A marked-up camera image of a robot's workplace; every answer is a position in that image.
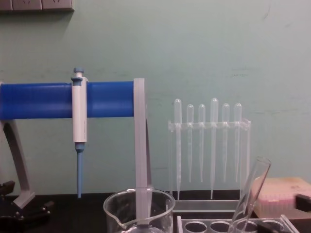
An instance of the gray stand leg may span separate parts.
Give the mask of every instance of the gray stand leg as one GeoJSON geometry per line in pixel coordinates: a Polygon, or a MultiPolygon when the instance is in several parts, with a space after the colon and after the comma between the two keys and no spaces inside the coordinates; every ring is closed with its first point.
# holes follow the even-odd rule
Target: gray stand leg
{"type": "Polygon", "coordinates": [[[21,193],[14,200],[14,203],[18,207],[24,208],[35,197],[35,193],[29,184],[28,170],[18,135],[17,126],[14,120],[0,121],[0,125],[3,128],[5,137],[11,150],[21,189],[21,193]]]}

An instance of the pipette tip box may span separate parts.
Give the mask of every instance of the pipette tip box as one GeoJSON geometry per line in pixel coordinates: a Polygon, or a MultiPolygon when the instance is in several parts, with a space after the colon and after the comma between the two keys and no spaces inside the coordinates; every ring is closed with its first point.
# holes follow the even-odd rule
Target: pipette tip box
{"type": "Polygon", "coordinates": [[[311,196],[311,184],[299,177],[267,178],[259,194],[254,211],[260,218],[311,218],[311,214],[295,209],[295,196],[311,196]]]}

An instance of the black clamp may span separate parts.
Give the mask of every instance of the black clamp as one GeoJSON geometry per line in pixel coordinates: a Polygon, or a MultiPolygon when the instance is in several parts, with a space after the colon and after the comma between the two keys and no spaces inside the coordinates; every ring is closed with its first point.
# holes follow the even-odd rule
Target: black clamp
{"type": "Polygon", "coordinates": [[[302,194],[297,194],[295,197],[297,210],[301,210],[304,212],[311,211],[311,198],[302,194]]]}
{"type": "Polygon", "coordinates": [[[22,233],[29,228],[46,223],[51,216],[54,206],[53,201],[45,203],[41,208],[33,211],[25,211],[15,205],[14,202],[4,198],[14,190],[14,181],[0,185],[0,232],[22,233]]]}
{"type": "Polygon", "coordinates": [[[13,192],[15,186],[14,181],[8,181],[0,184],[0,196],[5,196],[13,192]]]}
{"type": "Polygon", "coordinates": [[[275,229],[273,225],[269,224],[268,222],[260,221],[257,223],[257,232],[258,233],[289,233],[285,231],[281,231],[279,229],[275,229]]]}

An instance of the glass beaker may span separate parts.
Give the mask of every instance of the glass beaker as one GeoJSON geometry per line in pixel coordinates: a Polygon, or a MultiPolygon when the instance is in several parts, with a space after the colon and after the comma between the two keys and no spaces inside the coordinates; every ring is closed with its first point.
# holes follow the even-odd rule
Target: glass beaker
{"type": "Polygon", "coordinates": [[[127,189],[104,202],[108,233],[173,233],[175,199],[153,188],[127,189]]]}

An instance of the micropipette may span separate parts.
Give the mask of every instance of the micropipette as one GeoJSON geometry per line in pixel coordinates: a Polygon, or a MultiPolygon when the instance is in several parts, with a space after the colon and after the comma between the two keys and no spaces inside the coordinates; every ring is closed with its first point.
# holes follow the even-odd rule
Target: micropipette
{"type": "Polygon", "coordinates": [[[236,103],[234,105],[234,121],[235,121],[235,135],[234,135],[234,160],[235,160],[235,179],[238,182],[239,160],[240,160],[240,122],[242,120],[242,105],[236,103]]]}
{"type": "Polygon", "coordinates": [[[205,106],[200,104],[199,106],[199,160],[200,160],[200,173],[201,182],[203,182],[203,157],[204,157],[204,124],[205,124],[205,106]]]}
{"type": "Polygon", "coordinates": [[[83,77],[84,70],[75,68],[76,76],[72,78],[72,124],[73,141],[77,151],[77,194],[78,198],[82,193],[82,153],[87,141],[87,106],[86,106],[86,77],[83,77]]]}
{"type": "Polygon", "coordinates": [[[211,122],[211,163],[210,163],[210,198],[213,199],[216,167],[216,128],[218,121],[218,99],[210,101],[210,122],[211,122]]]}
{"type": "Polygon", "coordinates": [[[176,126],[176,182],[177,182],[177,199],[179,200],[181,184],[181,100],[176,99],[174,102],[174,119],[176,126]]]}
{"type": "Polygon", "coordinates": [[[226,178],[227,169],[227,154],[228,154],[228,122],[230,121],[230,105],[223,104],[223,169],[224,169],[224,182],[226,178]]]}
{"type": "Polygon", "coordinates": [[[192,125],[193,125],[193,105],[189,104],[187,106],[189,182],[191,182],[191,168],[192,168],[192,125]]]}

